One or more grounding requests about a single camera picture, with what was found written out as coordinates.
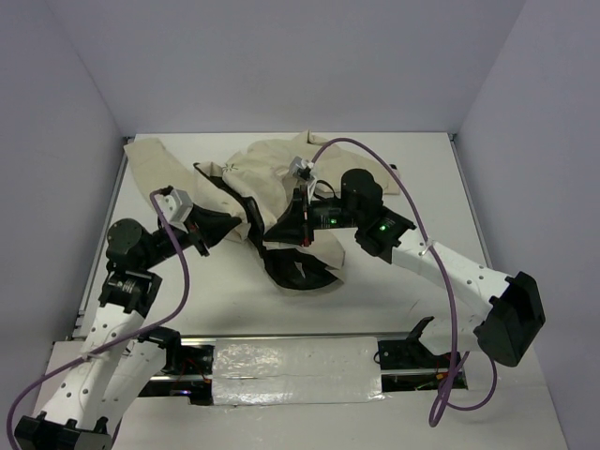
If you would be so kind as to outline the cream jacket with black zipper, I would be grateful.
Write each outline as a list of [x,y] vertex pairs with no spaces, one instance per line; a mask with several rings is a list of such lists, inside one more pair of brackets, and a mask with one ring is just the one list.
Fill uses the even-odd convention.
[[185,191],[201,208],[240,218],[228,239],[254,246],[267,275],[289,291],[335,288],[346,277],[345,249],[329,231],[316,232],[309,247],[263,241],[263,235],[288,208],[293,189],[299,184],[289,172],[294,158],[315,159],[319,179],[336,193],[341,191],[342,175],[350,169],[369,171],[386,194],[399,193],[398,185],[380,163],[328,144],[310,131],[290,140],[254,142],[223,164],[205,161],[186,166],[158,138],[128,144],[125,153],[143,196],[172,186]]

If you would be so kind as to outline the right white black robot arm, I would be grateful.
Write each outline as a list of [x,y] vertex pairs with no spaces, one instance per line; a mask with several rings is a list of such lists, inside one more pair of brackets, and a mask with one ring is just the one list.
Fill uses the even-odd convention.
[[339,196],[312,201],[307,187],[295,188],[287,210],[264,239],[308,247],[317,231],[348,228],[370,256],[451,288],[474,314],[469,332],[476,348],[500,365],[516,367],[546,322],[532,276],[518,272],[511,277],[424,240],[413,222],[384,206],[382,187],[364,169],[342,175]]

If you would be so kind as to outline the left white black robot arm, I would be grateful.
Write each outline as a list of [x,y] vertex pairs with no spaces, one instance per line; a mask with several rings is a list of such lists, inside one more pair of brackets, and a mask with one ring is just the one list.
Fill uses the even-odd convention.
[[124,414],[148,381],[182,366],[179,333],[163,321],[145,321],[162,282],[151,269],[172,256],[182,258],[189,247],[207,255],[241,220],[195,206],[181,229],[165,217],[160,221],[155,232],[131,218],[108,230],[108,276],[81,353],[48,373],[66,377],[36,416],[7,417],[13,448],[110,449]]

